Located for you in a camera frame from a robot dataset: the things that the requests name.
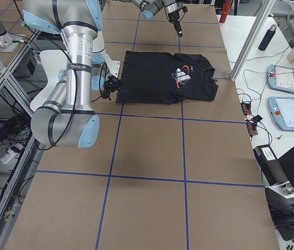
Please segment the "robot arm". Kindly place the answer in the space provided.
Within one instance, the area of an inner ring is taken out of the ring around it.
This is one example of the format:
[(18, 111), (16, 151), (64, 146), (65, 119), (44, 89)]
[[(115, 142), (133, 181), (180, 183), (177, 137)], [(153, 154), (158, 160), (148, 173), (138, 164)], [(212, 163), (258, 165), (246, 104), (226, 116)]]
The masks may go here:
[(173, 24), (177, 35), (179, 37), (183, 36), (179, 13), (182, 10), (185, 14), (187, 12), (186, 6), (179, 5), (176, 1), (172, 0), (157, 0), (152, 2), (145, 0), (132, 0), (130, 2), (140, 9), (146, 20), (152, 20), (158, 12), (164, 10), (168, 22)]
[(67, 66), (46, 101), (31, 119), (31, 130), (48, 149), (55, 146), (86, 148), (94, 145), (100, 118), (91, 106), (93, 70), (105, 83), (114, 76), (104, 66), (110, 57), (93, 44), (103, 44), (99, 1), (23, 1), (27, 26), (61, 35)]

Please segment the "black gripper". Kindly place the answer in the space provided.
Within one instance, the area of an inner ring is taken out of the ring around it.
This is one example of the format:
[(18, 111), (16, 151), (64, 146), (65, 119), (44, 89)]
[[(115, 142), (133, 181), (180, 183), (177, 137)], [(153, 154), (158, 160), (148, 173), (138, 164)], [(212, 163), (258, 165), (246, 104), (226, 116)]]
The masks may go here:
[(177, 32), (177, 35), (179, 37), (182, 37), (183, 36), (183, 33), (182, 33), (182, 28), (181, 28), (181, 25), (180, 25), (180, 22), (179, 22), (179, 13), (177, 10), (171, 12), (171, 13), (168, 13), (168, 18), (169, 18), (169, 21), (171, 23), (173, 23), (174, 25), (174, 28)]
[(111, 76), (107, 81), (104, 82), (104, 91), (113, 93), (115, 91), (119, 91), (122, 82), (115, 76)]

